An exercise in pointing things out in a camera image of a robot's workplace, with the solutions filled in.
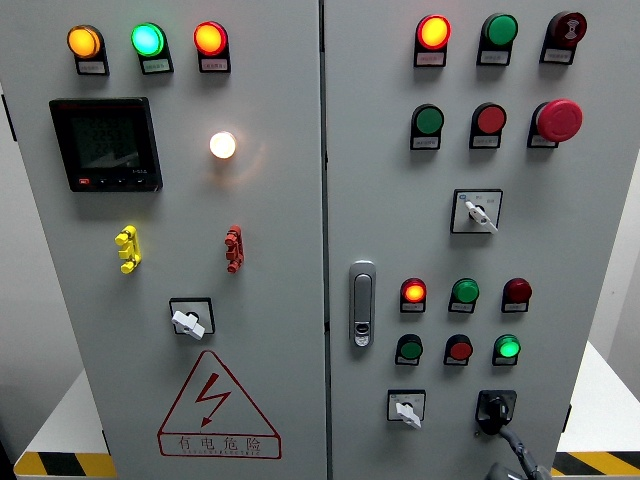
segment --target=green push button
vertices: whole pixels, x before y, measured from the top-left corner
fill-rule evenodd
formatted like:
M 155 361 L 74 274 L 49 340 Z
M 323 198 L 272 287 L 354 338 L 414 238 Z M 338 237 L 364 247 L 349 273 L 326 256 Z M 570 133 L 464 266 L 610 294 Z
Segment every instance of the green push button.
M 431 135 L 442 128 L 444 124 L 444 115 L 440 109 L 436 107 L 426 107 L 416 118 L 416 127 L 422 133 Z
M 407 360 L 415 360 L 422 355 L 422 345 L 415 342 L 405 343 L 400 348 L 400 354 Z
M 520 353 L 520 341 L 515 335 L 502 335 L 496 340 L 495 347 L 504 358 L 513 358 Z
M 480 296 L 480 288 L 475 280 L 464 278 L 453 286 L 453 296 L 462 303 L 475 302 Z
M 494 45 L 502 46 L 513 41 L 518 34 L 518 22 L 511 15 L 496 13 L 484 24 L 484 36 Z

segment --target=red indicator light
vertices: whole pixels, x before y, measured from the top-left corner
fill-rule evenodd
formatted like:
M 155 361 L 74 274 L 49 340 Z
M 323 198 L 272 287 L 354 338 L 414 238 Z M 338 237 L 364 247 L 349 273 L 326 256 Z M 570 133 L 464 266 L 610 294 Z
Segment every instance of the red indicator light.
M 428 50 L 444 47 L 451 36 L 451 24 L 442 15 L 429 15 L 418 25 L 418 41 Z
M 213 57 L 227 46 L 227 32 L 216 22 L 203 22 L 193 32 L 193 42 L 200 53 Z
M 575 47 L 587 33 L 587 19 L 578 12 L 561 12 L 549 24 L 549 33 L 561 47 Z
M 472 353 L 473 348 L 471 345 L 464 342 L 454 344 L 449 352 L 451 358 L 458 361 L 466 360 Z
M 478 128 L 486 134 L 499 132 L 507 123 L 507 114 L 497 105 L 484 108 L 478 115 Z
M 504 287 L 505 296 L 511 303 L 526 303 L 533 295 L 531 285 L 524 278 L 514 278 Z
M 580 105 L 566 98 L 553 100 L 538 112 L 538 133 L 550 142 L 564 142 L 572 138 L 582 126 Z
M 402 296 L 409 303 L 423 302 L 427 297 L 427 286 L 419 278 L 410 278 L 402 284 Z

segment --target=green indicator light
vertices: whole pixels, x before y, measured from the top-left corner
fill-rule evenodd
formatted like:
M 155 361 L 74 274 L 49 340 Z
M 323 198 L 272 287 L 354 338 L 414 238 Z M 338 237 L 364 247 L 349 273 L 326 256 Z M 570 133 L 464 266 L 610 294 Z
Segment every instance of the green indicator light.
M 131 32 L 131 43 L 143 57 L 153 57 L 164 48 L 164 34 L 154 24 L 142 23 Z
M 504 358 L 512 358 L 520 353 L 520 342 L 514 335 L 503 335 L 496 340 L 496 350 Z
M 414 342 L 405 343 L 402 348 L 400 348 L 400 353 L 408 360 L 415 360 L 422 355 L 422 346 Z
M 418 130 L 427 135 L 440 130 L 444 123 L 444 117 L 440 110 L 433 107 L 427 107 L 418 114 L 416 118 L 416 126 Z
M 466 278 L 456 282 L 453 286 L 453 295 L 462 303 L 471 303 L 480 296 L 480 289 L 475 280 Z
M 484 35 L 494 45 L 506 45 L 518 34 L 518 22 L 511 15 L 496 14 L 485 23 Z

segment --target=red push button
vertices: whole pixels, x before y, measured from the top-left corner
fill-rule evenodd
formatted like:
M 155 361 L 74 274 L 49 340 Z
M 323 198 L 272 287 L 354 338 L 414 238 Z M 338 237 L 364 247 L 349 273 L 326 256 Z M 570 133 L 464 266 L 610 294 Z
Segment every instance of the red push button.
M 504 294 L 509 303 L 526 303 L 531 298 L 533 291 L 531 285 L 524 278 L 514 278 L 507 282 Z
M 582 109 L 567 98 L 547 103 L 538 112 L 538 133 L 550 142 L 564 142 L 572 138 L 582 126 Z
M 587 33 L 587 19 L 578 12 L 561 12 L 551 20 L 549 33 L 560 47 L 575 47 Z

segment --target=yellow black hazard stripe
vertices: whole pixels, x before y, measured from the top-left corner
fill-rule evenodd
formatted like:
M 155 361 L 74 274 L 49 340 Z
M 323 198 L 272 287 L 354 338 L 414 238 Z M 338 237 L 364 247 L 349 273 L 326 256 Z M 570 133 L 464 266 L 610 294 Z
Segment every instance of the yellow black hazard stripe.
M 13 471 L 18 476 L 118 477 L 108 453 L 25 452 Z
M 551 473 L 554 477 L 640 476 L 640 452 L 558 452 Z

